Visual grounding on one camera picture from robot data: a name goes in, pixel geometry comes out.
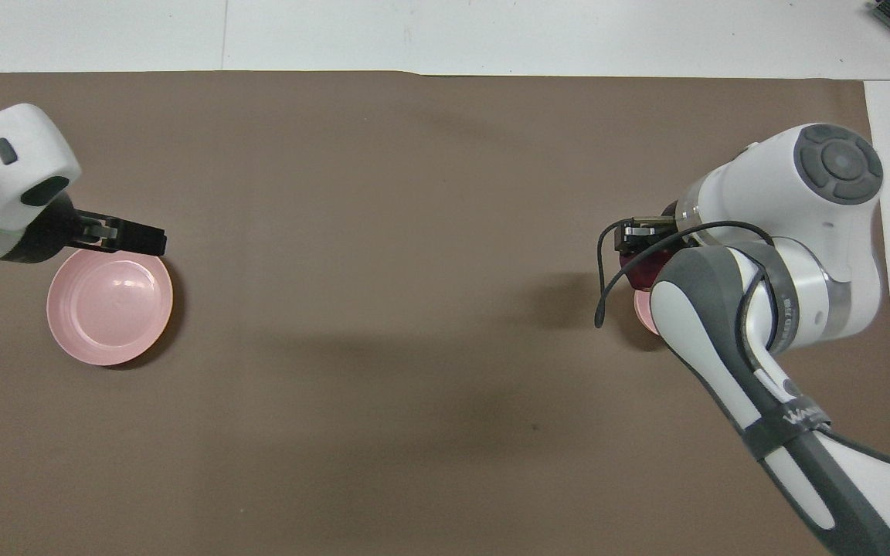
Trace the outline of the brown table mat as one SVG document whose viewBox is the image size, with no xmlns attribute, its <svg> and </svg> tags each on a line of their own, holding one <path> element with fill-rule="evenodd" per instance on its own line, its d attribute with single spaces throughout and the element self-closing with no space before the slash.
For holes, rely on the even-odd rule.
<svg viewBox="0 0 890 556">
<path fill-rule="evenodd" d="M 0 556 L 829 556 L 596 239 L 861 81 L 0 73 L 174 313 L 61 351 L 0 263 Z"/>
</svg>

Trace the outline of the dark red apple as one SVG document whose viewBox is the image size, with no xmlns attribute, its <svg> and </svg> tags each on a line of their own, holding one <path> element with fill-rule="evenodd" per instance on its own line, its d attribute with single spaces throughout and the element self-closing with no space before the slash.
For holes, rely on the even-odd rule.
<svg viewBox="0 0 890 556">
<path fill-rule="evenodd" d="M 630 286 L 634 290 L 650 292 L 664 265 L 677 252 L 678 249 L 663 249 L 654 251 L 647 258 L 642 259 L 634 268 L 626 272 Z"/>
</svg>

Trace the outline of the pink plate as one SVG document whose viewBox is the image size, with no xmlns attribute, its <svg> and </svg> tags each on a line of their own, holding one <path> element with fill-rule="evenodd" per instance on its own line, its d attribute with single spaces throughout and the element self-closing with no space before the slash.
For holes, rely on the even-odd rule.
<svg viewBox="0 0 890 556">
<path fill-rule="evenodd" d="M 70 357 L 109 367 L 152 348 L 171 320 L 174 286 L 162 258 L 78 250 L 54 274 L 46 323 Z"/>
</svg>

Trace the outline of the pink bowl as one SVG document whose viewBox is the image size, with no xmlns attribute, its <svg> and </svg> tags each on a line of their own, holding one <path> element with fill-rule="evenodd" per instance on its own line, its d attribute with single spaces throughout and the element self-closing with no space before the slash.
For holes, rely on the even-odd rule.
<svg viewBox="0 0 890 556">
<path fill-rule="evenodd" d="M 649 331 L 655 337 L 660 337 L 660 331 L 658 331 L 656 321 L 654 321 L 651 300 L 652 295 L 650 291 L 636 290 L 633 295 L 634 312 L 638 317 L 639 323 L 642 324 L 646 331 Z"/>
</svg>

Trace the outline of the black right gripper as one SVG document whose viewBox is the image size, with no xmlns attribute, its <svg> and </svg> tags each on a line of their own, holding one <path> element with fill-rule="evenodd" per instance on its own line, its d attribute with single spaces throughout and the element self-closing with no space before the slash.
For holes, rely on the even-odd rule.
<svg viewBox="0 0 890 556">
<path fill-rule="evenodd" d="M 626 219 L 620 226 L 620 252 L 640 253 L 677 231 L 697 225 L 697 204 L 675 201 L 664 208 L 661 217 L 670 219 Z"/>
</svg>

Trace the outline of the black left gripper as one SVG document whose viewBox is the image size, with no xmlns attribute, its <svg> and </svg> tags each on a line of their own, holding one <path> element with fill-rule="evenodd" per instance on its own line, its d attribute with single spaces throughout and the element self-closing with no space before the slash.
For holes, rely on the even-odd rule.
<svg viewBox="0 0 890 556">
<path fill-rule="evenodd" d="M 25 228 L 21 239 L 9 251 L 9 261 L 43 263 L 65 247 L 160 257 L 166 253 L 166 246 L 164 229 L 78 210 L 70 195 L 60 193 Z"/>
</svg>

